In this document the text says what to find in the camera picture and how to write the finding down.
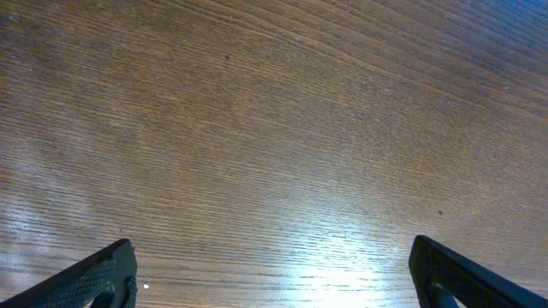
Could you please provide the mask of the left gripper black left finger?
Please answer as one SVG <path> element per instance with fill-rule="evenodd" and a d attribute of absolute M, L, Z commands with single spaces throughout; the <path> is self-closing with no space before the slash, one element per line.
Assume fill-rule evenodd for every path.
<path fill-rule="evenodd" d="M 1 303 L 2 308 L 135 308 L 137 261 L 118 240 Z"/>

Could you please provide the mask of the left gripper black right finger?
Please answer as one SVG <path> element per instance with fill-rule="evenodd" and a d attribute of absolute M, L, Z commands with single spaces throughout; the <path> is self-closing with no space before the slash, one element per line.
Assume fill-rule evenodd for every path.
<path fill-rule="evenodd" d="M 547 299 L 418 235 L 408 266 L 421 308 L 547 308 Z"/>

